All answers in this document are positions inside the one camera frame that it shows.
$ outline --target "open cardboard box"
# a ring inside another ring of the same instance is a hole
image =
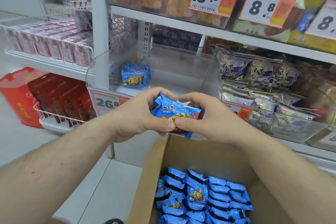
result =
[[[204,177],[211,175],[246,185],[254,208],[248,213],[253,224],[293,223],[240,150],[227,144],[169,135],[161,138],[148,155],[126,224],[157,223],[159,211],[154,196],[159,175],[167,167],[185,172],[189,168]]]

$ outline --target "human hand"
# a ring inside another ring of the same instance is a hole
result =
[[[175,125],[172,120],[155,117],[150,112],[160,93],[177,101],[173,93],[162,87],[156,87],[136,95],[104,115],[108,116],[104,120],[110,123],[108,126],[112,129],[115,142],[126,141],[146,130],[162,131],[163,133],[159,133],[161,136],[164,136],[165,132],[174,130]]]
[[[234,143],[251,127],[215,97],[193,92],[180,96],[178,100],[182,103],[191,101],[190,106],[201,107],[204,116],[202,120],[178,118],[176,127],[199,133],[209,141]]]

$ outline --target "barcode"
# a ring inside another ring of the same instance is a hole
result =
[[[175,206],[175,203],[174,202],[170,202],[170,203],[167,204],[167,206],[168,207],[173,207],[173,206]]]
[[[199,187],[195,187],[195,191],[197,191],[197,192],[199,192],[199,193],[202,193],[202,192],[201,192],[201,188],[199,188]]]
[[[279,9],[276,12],[276,17],[283,16],[288,11],[288,9],[290,9],[289,4],[281,3]]]
[[[204,6],[204,5],[192,4],[191,6],[194,7],[194,8],[197,8],[197,9],[205,10],[205,11],[210,11],[210,12],[215,12],[216,11],[216,9],[214,9],[212,7]]]

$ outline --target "white wire basket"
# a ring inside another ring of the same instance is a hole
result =
[[[50,129],[52,131],[67,133],[70,130],[85,123],[85,121],[83,120],[77,120],[43,111],[41,110],[39,103],[36,103],[34,105],[34,110],[36,110],[40,116],[40,124],[42,125],[42,127]]]
[[[20,26],[27,24],[32,25],[34,23],[49,23],[49,25],[55,26],[54,32],[49,32],[48,30],[28,30]],[[72,36],[77,36],[75,35],[76,30],[74,29],[74,24],[75,21],[65,14],[0,20],[0,27],[4,29],[9,42],[9,50],[6,50],[6,52],[32,60],[86,72],[87,67],[94,57],[93,39],[90,38],[90,33],[83,33],[80,37],[88,36],[87,39],[91,40],[71,41]],[[64,32],[68,32],[68,28],[71,30],[71,27],[74,29],[73,35],[59,37],[64,34]]]

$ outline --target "white floor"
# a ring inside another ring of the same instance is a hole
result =
[[[17,15],[0,12],[0,19],[13,16]],[[6,45],[0,29],[0,78],[22,68],[6,62],[3,52]],[[59,136],[46,129],[22,125],[0,94],[0,167]],[[69,224],[125,220],[140,174],[140,167],[110,160],[104,154],[54,217]]]

